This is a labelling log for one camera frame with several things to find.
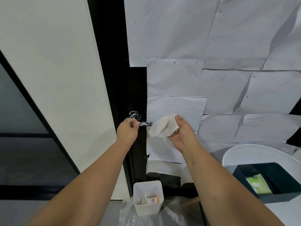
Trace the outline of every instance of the dark green box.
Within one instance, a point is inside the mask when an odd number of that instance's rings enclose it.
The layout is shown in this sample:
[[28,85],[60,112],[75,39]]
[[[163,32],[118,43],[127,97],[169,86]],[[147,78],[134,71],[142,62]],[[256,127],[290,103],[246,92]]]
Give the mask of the dark green box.
[[[246,178],[261,174],[272,194],[257,194]],[[301,185],[278,163],[238,165],[233,176],[263,203],[290,201],[301,194]]]

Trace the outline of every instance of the forearm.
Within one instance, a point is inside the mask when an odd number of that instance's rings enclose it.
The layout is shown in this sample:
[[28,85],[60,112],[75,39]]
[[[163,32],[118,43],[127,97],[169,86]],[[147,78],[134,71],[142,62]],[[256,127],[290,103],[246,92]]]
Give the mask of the forearm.
[[212,226],[284,224],[195,139],[183,151]]
[[129,148],[114,143],[57,194],[30,225],[98,225]]

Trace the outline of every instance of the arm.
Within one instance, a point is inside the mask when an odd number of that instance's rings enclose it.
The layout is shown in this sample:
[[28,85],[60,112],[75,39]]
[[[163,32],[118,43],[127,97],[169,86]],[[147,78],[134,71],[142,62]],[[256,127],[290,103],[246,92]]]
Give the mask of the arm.
[[139,122],[125,119],[117,140],[92,165],[60,191],[29,226],[99,225],[111,199],[126,153],[137,138]]
[[284,226],[201,146],[184,118],[177,115],[176,122],[180,129],[169,139],[183,154],[211,226]]

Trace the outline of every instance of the floor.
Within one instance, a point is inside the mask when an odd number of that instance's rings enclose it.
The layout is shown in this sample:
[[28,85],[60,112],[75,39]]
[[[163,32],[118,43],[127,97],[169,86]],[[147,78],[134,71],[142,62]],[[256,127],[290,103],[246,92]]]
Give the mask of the floor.
[[[48,201],[0,200],[0,225],[26,224]],[[118,226],[121,201],[110,201],[100,226]]]

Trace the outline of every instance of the person's left hand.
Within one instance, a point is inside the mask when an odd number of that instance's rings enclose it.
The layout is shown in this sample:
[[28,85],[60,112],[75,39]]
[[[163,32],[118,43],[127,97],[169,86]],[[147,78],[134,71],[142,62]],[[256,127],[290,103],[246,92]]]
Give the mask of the person's left hand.
[[138,135],[140,122],[134,118],[126,118],[117,129],[117,142],[131,147]]

